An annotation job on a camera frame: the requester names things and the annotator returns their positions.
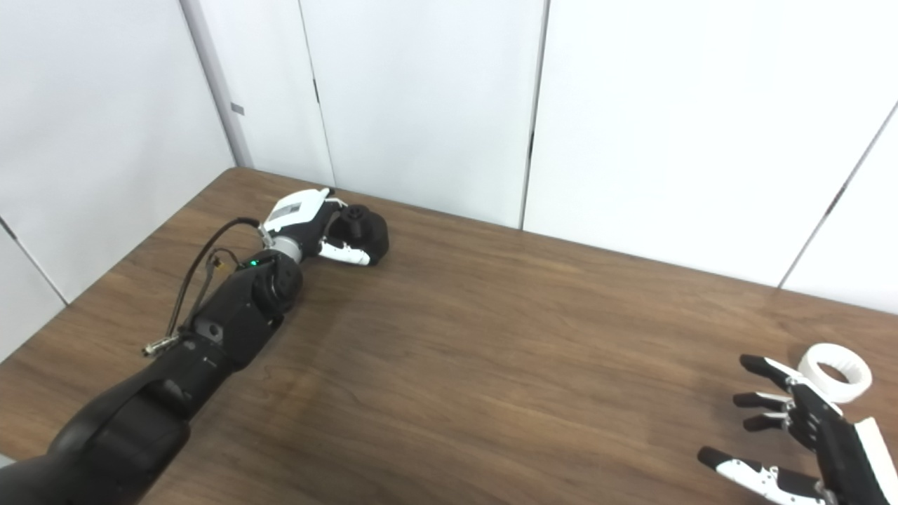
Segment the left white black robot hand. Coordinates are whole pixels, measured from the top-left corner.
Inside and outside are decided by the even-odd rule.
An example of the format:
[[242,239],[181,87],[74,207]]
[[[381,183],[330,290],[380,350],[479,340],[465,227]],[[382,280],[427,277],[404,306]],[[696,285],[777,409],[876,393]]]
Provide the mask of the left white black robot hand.
[[269,237],[267,247],[300,264],[314,257],[359,266],[376,265],[365,250],[328,234],[331,220],[349,205],[333,197],[333,189],[305,189],[276,202],[261,224]]

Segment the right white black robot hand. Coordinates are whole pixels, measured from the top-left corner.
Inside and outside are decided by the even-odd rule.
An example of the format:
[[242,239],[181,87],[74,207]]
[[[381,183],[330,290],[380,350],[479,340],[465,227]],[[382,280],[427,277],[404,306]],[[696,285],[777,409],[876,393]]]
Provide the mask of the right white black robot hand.
[[850,422],[812,378],[772,358],[743,354],[740,365],[782,392],[739,393],[739,408],[763,408],[745,431],[781,429],[817,458],[818,476],[731,456],[705,445],[699,463],[774,504],[894,504],[896,467],[874,418]]

